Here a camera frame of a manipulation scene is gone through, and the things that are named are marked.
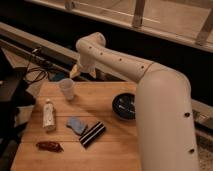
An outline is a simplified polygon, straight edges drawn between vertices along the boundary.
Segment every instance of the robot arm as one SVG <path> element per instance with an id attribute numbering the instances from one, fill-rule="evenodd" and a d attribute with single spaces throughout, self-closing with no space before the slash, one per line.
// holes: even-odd
<path id="1" fill-rule="evenodd" d="M 79 72 L 94 70 L 95 61 L 137 83 L 136 124 L 142 171 L 198 171 L 198 155 L 187 78 L 153 61 L 105 48 L 94 33 L 79 39 Z"/>

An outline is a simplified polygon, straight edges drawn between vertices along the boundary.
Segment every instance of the paper cup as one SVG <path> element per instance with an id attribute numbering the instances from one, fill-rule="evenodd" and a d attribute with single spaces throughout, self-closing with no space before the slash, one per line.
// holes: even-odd
<path id="1" fill-rule="evenodd" d="M 70 78 L 65 78 L 59 81 L 59 88 L 67 100 L 72 100 L 74 97 L 74 81 Z"/>

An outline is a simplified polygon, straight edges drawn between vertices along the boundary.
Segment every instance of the wooden table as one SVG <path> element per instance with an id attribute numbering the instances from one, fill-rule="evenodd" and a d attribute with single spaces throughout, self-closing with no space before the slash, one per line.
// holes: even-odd
<path id="1" fill-rule="evenodd" d="M 138 171 L 139 150 L 135 121 L 119 120 L 112 111 L 112 100 L 120 93 L 134 92 L 128 82 L 77 82 L 75 97 L 64 99 L 57 83 L 45 82 L 15 156 L 12 171 Z M 50 98 L 56 108 L 55 132 L 42 128 L 42 107 Z M 89 127 L 102 121 L 106 132 L 87 149 L 79 136 L 66 127 L 69 116 L 78 116 Z M 64 151 L 39 151 L 38 141 L 60 142 Z"/>

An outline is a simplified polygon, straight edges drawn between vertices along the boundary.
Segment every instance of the small bottle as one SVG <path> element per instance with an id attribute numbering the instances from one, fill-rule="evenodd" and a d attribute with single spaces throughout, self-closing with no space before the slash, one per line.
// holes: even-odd
<path id="1" fill-rule="evenodd" d="M 46 99 L 46 104 L 43 107 L 43 128 L 46 132 L 55 130 L 54 107 L 50 99 Z"/>

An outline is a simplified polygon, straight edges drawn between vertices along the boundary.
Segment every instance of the cable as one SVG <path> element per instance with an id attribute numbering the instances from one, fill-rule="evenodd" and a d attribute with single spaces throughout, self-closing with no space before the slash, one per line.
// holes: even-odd
<path id="1" fill-rule="evenodd" d="M 25 81 L 31 85 L 33 83 L 39 82 L 45 78 L 47 78 L 48 80 L 50 80 L 50 74 L 56 74 L 56 73 L 65 73 L 65 71 L 57 69 L 55 67 L 53 67 L 53 64 L 50 61 L 47 60 L 38 60 L 37 59 L 37 55 L 41 52 L 41 47 L 34 49 L 30 56 L 29 56 L 29 63 L 27 65 L 27 73 L 25 75 Z M 31 64 L 31 62 L 35 61 L 35 63 L 37 63 L 38 65 L 40 65 L 39 67 L 34 67 L 34 68 L 30 68 L 29 66 Z M 34 79 L 30 80 L 28 77 L 29 74 L 35 73 L 37 72 L 37 75 L 35 76 Z"/>

